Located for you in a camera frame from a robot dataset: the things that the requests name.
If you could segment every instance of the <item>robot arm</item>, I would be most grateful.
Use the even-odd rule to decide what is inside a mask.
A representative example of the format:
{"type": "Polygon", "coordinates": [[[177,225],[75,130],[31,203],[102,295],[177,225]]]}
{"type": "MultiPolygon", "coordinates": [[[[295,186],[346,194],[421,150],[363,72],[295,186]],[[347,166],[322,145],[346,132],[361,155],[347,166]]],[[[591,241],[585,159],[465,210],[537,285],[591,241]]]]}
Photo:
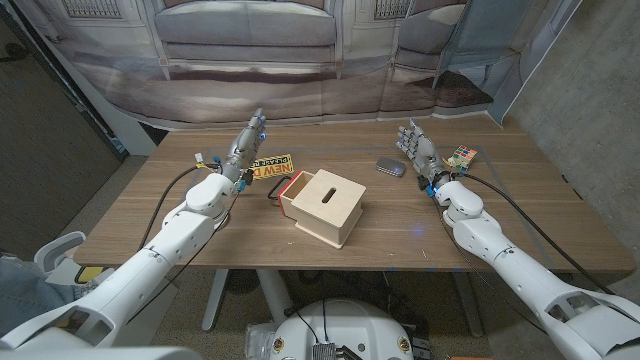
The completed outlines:
{"type": "Polygon", "coordinates": [[[243,171],[253,163],[264,139],[265,118],[256,111],[234,140],[222,165],[191,188],[169,212],[162,230],[100,286],[70,304],[20,325],[0,339],[13,350],[109,347],[123,326],[149,300],[167,272],[200,250],[226,219],[224,200],[237,191],[243,171]]]}
{"type": "Polygon", "coordinates": [[[624,298],[569,285],[515,246],[482,199],[444,170],[424,131],[411,121],[397,145],[428,181],[460,248],[491,265],[540,321],[567,359],[601,359],[640,339],[640,307],[624,298]]]}

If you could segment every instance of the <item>black cable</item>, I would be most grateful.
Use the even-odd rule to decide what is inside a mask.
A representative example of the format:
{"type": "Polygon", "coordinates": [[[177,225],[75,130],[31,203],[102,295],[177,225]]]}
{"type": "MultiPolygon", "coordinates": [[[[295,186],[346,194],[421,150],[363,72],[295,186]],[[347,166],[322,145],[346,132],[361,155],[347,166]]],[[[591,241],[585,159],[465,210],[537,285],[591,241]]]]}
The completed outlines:
{"type": "MultiPolygon", "coordinates": [[[[363,279],[360,276],[360,274],[357,272],[349,272],[346,275],[343,275],[340,272],[336,272],[336,271],[326,271],[326,273],[338,278],[339,280],[341,280],[342,282],[344,282],[345,284],[349,285],[350,287],[352,287],[353,289],[357,290],[362,294],[377,293],[378,290],[380,290],[380,287],[376,286],[375,284],[372,284],[370,281],[366,279],[363,279]],[[361,287],[362,284],[368,286],[370,289],[368,290],[363,289],[361,287]]],[[[408,318],[411,318],[413,321],[416,322],[416,328],[420,328],[428,332],[428,329],[429,329],[428,322],[422,316],[419,316],[418,313],[413,309],[413,307],[410,304],[407,304],[409,302],[409,298],[405,294],[402,294],[402,295],[396,294],[396,292],[393,291],[393,289],[391,289],[390,287],[385,286],[385,289],[388,291],[388,295],[391,295],[392,297],[395,298],[395,301],[397,304],[396,309],[404,310],[405,311],[404,315],[407,315],[408,318]]]]}
{"type": "MultiPolygon", "coordinates": [[[[209,243],[209,241],[211,241],[211,239],[213,239],[213,235],[215,235],[215,234],[218,232],[218,230],[219,230],[219,229],[224,225],[224,222],[225,222],[225,221],[227,221],[227,219],[229,218],[229,214],[231,213],[231,209],[233,208],[233,204],[235,204],[235,203],[236,203],[236,200],[238,199],[238,195],[240,195],[240,194],[237,194],[237,195],[236,195],[236,197],[235,197],[235,198],[233,198],[233,202],[231,203],[231,205],[229,205],[229,210],[227,210],[227,214],[224,216],[224,219],[222,219],[222,222],[220,223],[220,226],[218,226],[217,228],[215,228],[215,230],[213,230],[213,233],[211,234],[211,237],[209,237],[209,240],[207,240],[207,243],[209,243]]],[[[198,254],[200,254],[200,252],[202,251],[202,249],[204,249],[204,247],[207,245],[207,243],[205,243],[204,245],[202,245],[202,247],[201,247],[201,248],[200,248],[200,249],[199,249],[199,250],[198,250],[198,251],[197,251],[197,252],[196,252],[192,257],[191,257],[191,259],[189,259],[189,261],[187,261],[187,263],[186,263],[186,264],[184,264],[184,265],[182,266],[182,268],[180,268],[180,270],[178,270],[178,273],[177,273],[173,278],[171,278],[171,280],[169,280],[169,282],[168,282],[168,283],[166,283],[166,284],[162,287],[162,289],[160,289],[160,291],[158,291],[158,293],[157,293],[154,297],[152,297],[152,298],[151,298],[151,300],[149,300],[149,302],[147,302],[147,303],[146,303],[146,304],[145,304],[145,305],[144,305],[140,310],[138,310],[138,312],[136,312],[136,313],[131,317],[131,319],[129,319],[129,321],[127,321],[127,325],[128,325],[131,321],[133,321],[133,319],[135,319],[135,318],[136,318],[136,316],[138,316],[138,315],[142,312],[142,310],[146,309],[146,308],[147,308],[147,306],[149,306],[149,304],[151,304],[151,303],[153,302],[153,300],[155,300],[158,296],[160,296],[160,294],[162,294],[162,293],[167,289],[167,287],[169,287],[169,285],[170,285],[170,284],[172,284],[172,283],[173,283],[173,281],[174,281],[178,276],[180,276],[180,274],[182,274],[182,272],[184,271],[184,269],[186,269],[186,268],[187,268],[187,266],[189,266],[189,264],[191,264],[191,262],[193,261],[193,259],[195,259],[195,258],[196,258],[196,256],[198,256],[198,254]]]]}
{"type": "Polygon", "coordinates": [[[505,200],[507,200],[509,202],[509,204],[511,204],[511,206],[513,206],[514,209],[516,209],[516,211],[518,211],[518,213],[520,213],[520,215],[522,215],[522,217],[524,217],[525,220],[527,220],[527,222],[534,228],[536,229],[536,231],[542,235],[542,237],[547,240],[547,242],[554,248],[556,249],[556,251],[558,253],[560,253],[560,255],[562,255],[563,258],[565,258],[569,263],[571,263],[571,265],[573,265],[576,269],[578,269],[578,271],[584,275],[587,279],[589,279],[589,281],[591,281],[594,285],[596,285],[597,287],[600,288],[600,290],[604,291],[605,293],[609,294],[609,295],[615,295],[615,293],[613,291],[611,291],[606,285],[604,285],[603,283],[601,283],[600,281],[598,281],[598,279],[594,278],[593,275],[591,275],[587,270],[585,270],[582,266],[580,266],[580,264],[578,264],[575,260],[573,260],[573,258],[571,256],[569,256],[569,254],[567,254],[564,250],[562,250],[562,248],[560,246],[558,246],[558,244],[556,244],[553,240],[551,240],[551,238],[549,237],[549,235],[547,235],[539,226],[538,224],[536,224],[519,206],[518,204],[515,203],[515,201],[513,201],[507,194],[505,194],[502,190],[498,189],[497,187],[493,186],[492,184],[480,179],[479,177],[473,176],[473,175],[469,175],[469,174],[464,174],[464,173],[458,173],[457,176],[460,177],[468,177],[469,179],[475,180],[487,187],[489,187],[491,190],[497,192],[498,194],[500,194],[505,200]]]}
{"type": "MultiPolygon", "coordinates": [[[[440,209],[440,206],[438,205],[438,203],[436,202],[436,199],[434,197],[431,197],[431,200],[433,200],[433,204],[436,206],[436,211],[438,212],[438,214],[440,214],[440,223],[442,224],[442,227],[444,228],[444,231],[447,233],[447,235],[449,235],[449,239],[451,239],[451,241],[453,242],[453,245],[455,245],[456,249],[458,249],[458,252],[460,253],[460,255],[462,255],[462,257],[464,258],[464,260],[467,262],[467,264],[469,264],[469,266],[473,269],[473,271],[480,277],[480,279],[482,279],[482,281],[491,289],[493,290],[493,292],[498,295],[498,290],[496,288],[494,288],[491,284],[489,284],[489,282],[480,274],[480,272],[478,271],[478,269],[476,269],[475,266],[473,266],[473,264],[471,263],[471,261],[469,260],[469,258],[467,258],[467,256],[464,254],[464,252],[462,251],[462,249],[460,248],[460,245],[458,245],[458,243],[456,242],[456,240],[453,238],[453,236],[451,235],[451,233],[449,232],[449,229],[447,228],[447,225],[445,225],[444,223],[444,219],[442,218],[442,211],[440,209]]],[[[513,304],[511,304],[507,299],[505,299],[504,297],[500,297],[500,299],[502,301],[504,301],[505,304],[507,304],[507,306],[509,306],[509,308],[511,308],[511,310],[513,310],[516,314],[520,315],[521,318],[523,318],[525,321],[527,321],[529,324],[533,325],[533,327],[535,327],[536,329],[540,330],[542,333],[544,333],[545,335],[547,334],[546,331],[544,331],[544,329],[542,329],[542,327],[540,327],[538,324],[534,323],[533,321],[531,321],[528,317],[526,317],[523,313],[521,313],[518,309],[515,308],[515,306],[513,304]]]]}
{"type": "MultiPolygon", "coordinates": [[[[211,169],[220,169],[220,174],[222,174],[222,166],[220,166],[219,164],[205,164],[205,165],[211,169]]],[[[180,179],[185,177],[185,175],[189,174],[190,172],[196,169],[198,169],[198,167],[193,166],[183,171],[180,175],[176,176],[176,178],[173,179],[173,181],[171,181],[169,186],[167,186],[167,188],[164,190],[164,193],[162,193],[162,196],[160,196],[158,205],[156,205],[156,209],[153,211],[153,215],[151,215],[151,220],[149,220],[149,225],[147,225],[147,230],[144,232],[144,235],[142,236],[142,240],[140,240],[140,245],[138,245],[138,251],[142,250],[145,243],[147,242],[147,238],[149,237],[149,233],[151,232],[151,227],[153,226],[153,223],[155,222],[156,217],[158,216],[160,207],[162,206],[162,203],[164,203],[164,199],[167,197],[167,194],[169,194],[169,191],[171,191],[171,188],[173,187],[173,185],[175,185],[180,179]]]]}
{"type": "Polygon", "coordinates": [[[300,318],[300,320],[302,320],[302,322],[304,322],[305,324],[307,324],[307,327],[309,328],[309,330],[311,330],[311,332],[313,333],[313,337],[316,338],[316,344],[319,344],[320,341],[318,341],[318,335],[316,335],[316,332],[313,331],[313,328],[311,327],[311,325],[309,325],[308,322],[306,322],[303,318],[302,315],[300,315],[300,313],[296,310],[296,314],[298,314],[298,317],[300,318]]]}
{"type": "Polygon", "coordinates": [[[324,341],[329,342],[329,335],[327,335],[327,314],[324,309],[324,299],[322,299],[322,321],[324,323],[324,341]]]}

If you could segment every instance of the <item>printed backdrop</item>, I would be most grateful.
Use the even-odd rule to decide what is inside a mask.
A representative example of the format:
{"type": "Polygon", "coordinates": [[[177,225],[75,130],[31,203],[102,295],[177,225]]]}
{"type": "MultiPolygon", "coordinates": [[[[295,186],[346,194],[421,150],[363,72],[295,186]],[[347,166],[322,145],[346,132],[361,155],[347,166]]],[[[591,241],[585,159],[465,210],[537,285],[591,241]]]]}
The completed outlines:
{"type": "Polygon", "coordinates": [[[553,3],[19,2],[109,102],[168,128],[484,110],[553,3]]]}

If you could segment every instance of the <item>wire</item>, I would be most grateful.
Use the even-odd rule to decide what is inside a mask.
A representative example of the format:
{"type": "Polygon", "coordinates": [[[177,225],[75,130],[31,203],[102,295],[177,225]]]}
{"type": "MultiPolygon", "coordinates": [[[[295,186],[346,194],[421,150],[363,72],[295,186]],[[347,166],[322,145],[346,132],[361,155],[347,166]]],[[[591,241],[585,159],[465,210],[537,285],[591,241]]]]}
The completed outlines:
{"type": "Polygon", "coordinates": [[[322,322],[324,323],[324,341],[329,342],[329,335],[327,335],[327,314],[324,309],[324,299],[322,299],[322,322]]]}
{"type": "Polygon", "coordinates": [[[391,315],[391,286],[389,285],[389,279],[387,279],[387,274],[383,271],[382,276],[384,276],[384,282],[387,283],[387,291],[389,295],[387,296],[387,313],[391,315]]]}
{"type": "MultiPolygon", "coordinates": [[[[444,231],[447,233],[447,235],[449,235],[449,239],[451,239],[451,241],[453,242],[453,245],[455,245],[456,249],[458,249],[458,252],[460,253],[460,255],[462,255],[462,257],[464,258],[464,260],[467,262],[467,264],[469,264],[469,266],[473,269],[473,271],[480,277],[480,279],[482,279],[482,281],[489,287],[491,288],[491,290],[493,290],[493,292],[498,295],[499,292],[498,290],[493,287],[493,285],[489,284],[489,282],[480,274],[480,272],[478,271],[478,269],[476,269],[475,266],[473,266],[473,264],[471,263],[471,261],[469,260],[469,258],[464,254],[464,252],[462,252],[462,248],[460,248],[460,245],[458,245],[458,243],[456,242],[456,240],[453,238],[453,236],[451,235],[451,233],[449,232],[449,229],[447,228],[447,225],[445,225],[444,223],[444,219],[442,218],[442,211],[440,209],[440,206],[438,205],[438,203],[436,202],[436,199],[434,197],[431,197],[431,200],[433,200],[433,204],[436,206],[436,211],[438,211],[438,214],[440,214],[440,223],[442,224],[442,227],[444,228],[444,231]]],[[[536,329],[540,330],[542,333],[547,334],[546,331],[544,331],[544,329],[542,329],[542,327],[540,327],[540,325],[534,323],[533,321],[531,321],[528,317],[526,317],[522,312],[520,312],[518,309],[515,308],[515,306],[513,304],[511,304],[507,299],[505,299],[504,297],[500,297],[500,299],[502,301],[504,301],[505,304],[507,304],[507,306],[509,306],[509,308],[511,308],[511,310],[513,310],[516,314],[520,315],[521,318],[523,318],[524,320],[526,320],[529,324],[531,324],[533,327],[535,327],[536,329]]]]}
{"type": "Polygon", "coordinates": [[[158,293],[157,293],[154,297],[152,297],[152,298],[151,298],[151,300],[149,300],[149,302],[147,302],[147,304],[145,304],[145,305],[144,305],[140,310],[138,310],[138,312],[136,312],[136,313],[131,317],[131,319],[129,319],[129,321],[127,322],[127,324],[129,324],[131,321],[133,321],[133,319],[135,319],[135,318],[136,318],[136,316],[138,316],[138,315],[142,312],[142,310],[146,309],[146,308],[147,308],[147,306],[149,306],[149,305],[153,302],[153,300],[155,300],[158,296],[160,296],[160,294],[162,294],[162,293],[167,289],[167,287],[169,287],[169,285],[170,285],[170,284],[172,284],[172,283],[173,283],[173,281],[174,281],[178,276],[180,276],[180,274],[182,274],[182,272],[184,271],[184,269],[186,269],[186,268],[187,268],[187,266],[189,266],[189,264],[191,264],[191,262],[193,261],[193,259],[195,259],[195,258],[196,258],[196,256],[198,256],[198,254],[200,254],[200,252],[202,251],[202,249],[204,249],[204,247],[209,243],[209,241],[211,241],[211,239],[213,239],[213,236],[218,232],[218,230],[219,230],[219,229],[224,225],[225,221],[227,221],[227,219],[229,218],[229,214],[231,213],[231,209],[233,209],[233,205],[236,203],[236,200],[238,200],[238,195],[240,195],[240,193],[236,194],[236,197],[234,197],[234,198],[233,198],[233,202],[231,202],[231,205],[229,205],[229,210],[227,210],[227,214],[224,216],[224,219],[222,219],[222,222],[220,222],[220,225],[219,225],[217,228],[215,228],[215,229],[213,230],[213,233],[211,234],[211,237],[209,237],[209,240],[207,240],[207,242],[206,242],[204,245],[202,245],[202,247],[201,247],[198,251],[196,251],[196,253],[191,257],[191,259],[189,259],[189,261],[187,261],[187,263],[186,263],[186,264],[184,264],[184,265],[182,266],[182,268],[180,268],[180,270],[178,270],[178,273],[177,273],[173,278],[171,278],[171,280],[169,280],[169,282],[168,282],[168,283],[166,283],[166,284],[162,287],[162,289],[160,289],[160,291],[158,291],[158,293]]]}
{"type": "MultiPolygon", "coordinates": [[[[210,169],[222,169],[222,167],[219,164],[204,164],[204,165],[210,169]]],[[[162,196],[160,196],[160,200],[158,201],[158,205],[156,205],[156,208],[153,211],[153,215],[151,215],[151,220],[149,220],[149,225],[147,225],[147,230],[145,230],[144,235],[142,236],[142,240],[140,240],[140,245],[138,245],[138,251],[142,250],[145,243],[147,242],[147,238],[149,237],[149,233],[151,232],[151,227],[153,226],[153,223],[155,222],[156,217],[158,216],[160,207],[164,203],[164,199],[167,197],[167,194],[169,194],[169,191],[171,191],[171,188],[173,188],[173,185],[175,185],[180,179],[185,177],[185,175],[189,174],[194,170],[197,170],[198,168],[199,168],[198,166],[192,166],[187,170],[183,171],[182,173],[180,173],[180,175],[176,176],[176,178],[173,179],[171,183],[169,183],[169,186],[167,186],[166,189],[164,189],[164,192],[162,193],[162,196]]]]}
{"type": "Polygon", "coordinates": [[[491,190],[497,192],[498,194],[500,194],[505,200],[507,200],[509,202],[509,204],[511,204],[511,206],[513,206],[514,209],[516,209],[516,211],[518,211],[518,213],[520,213],[520,215],[522,215],[522,217],[524,217],[525,220],[527,220],[527,222],[534,228],[536,229],[536,231],[542,235],[542,237],[547,240],[547,242],[554,248],[556,249],[556,251],[558,253],[560,253],[560,255],[562,255],[563,258],[565,258],[569,263],[571,263],[571,265],[573,265],[573,267],[575,267],[576,269],[578,269],[578,271],[584,275],[587,279],[589,279],[589,281],[591,281],[594,285],[596,285],[597,287],[600,288],[600,290],[604,291],[605,293],[609,294],[609,295],[615,295],[615,293],[613,291],[611,291],[611,289],[609,289],[606,285],[604,285],[603,283],[601,283],[600,281],[598,281],[598,279],[596,279],[595,277],[593,277],[593,275],[591,275],[587,270],[585,270],[582,266],[580,266],[580,264],[578,264],[575,260],[573,260],[573,258],[571,256],[569,256],[569,254],[567,254],[564,250],[562,250],[562,248],[560,246],[558,246],[558,244],[556,244],[553,240],[551,240],[551,238],[549,237],[549,235],[547,235],[539,226],[538,224],[536,224],[519,206],[518,204],[515,203],[515,201],[513,201],[513,199],[511,199],[507,194],[505,194],[502,190],[498,189],[497,187],[493,186],[492,184],[480,179],[479,177],[473,176],[473,175],[469,175],[469,174],[463,174],[463,173],[459,173],[457,174],[460,177],[468,177],[469,179],[475,180],[487,187],[489,187],[491,190]]]}
{"type": "Polygon", "coordinates": [[[296,310],[296,314],[298,314],[298,317],[300,318],[300,320],[302,320],[302,322],[304,322],[305,324],[307,324],[307,327],[309,328],[309,330],[311,330],[311,332],[313,333],[313,337],[316,338],[316,344],[319,344],[320,341],[318,341],[318,335],[316,335],[316,332],[313,331],[313,328],[311,327],[311,325],[309,325],[308,322],[306,322],[303,318],[302,315],[300,315],[300,313],[296,310]]]}

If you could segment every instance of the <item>chair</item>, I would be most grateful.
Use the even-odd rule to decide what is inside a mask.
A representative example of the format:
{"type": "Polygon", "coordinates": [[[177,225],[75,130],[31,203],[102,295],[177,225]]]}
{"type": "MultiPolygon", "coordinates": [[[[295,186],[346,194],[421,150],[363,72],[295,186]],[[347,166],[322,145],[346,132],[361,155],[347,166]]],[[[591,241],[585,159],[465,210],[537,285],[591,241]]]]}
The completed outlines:
{"type": "Polygon", "coordinates": [[[322,68],[343,63],[343,0],[145,0],[160,65],[322,68]]]}

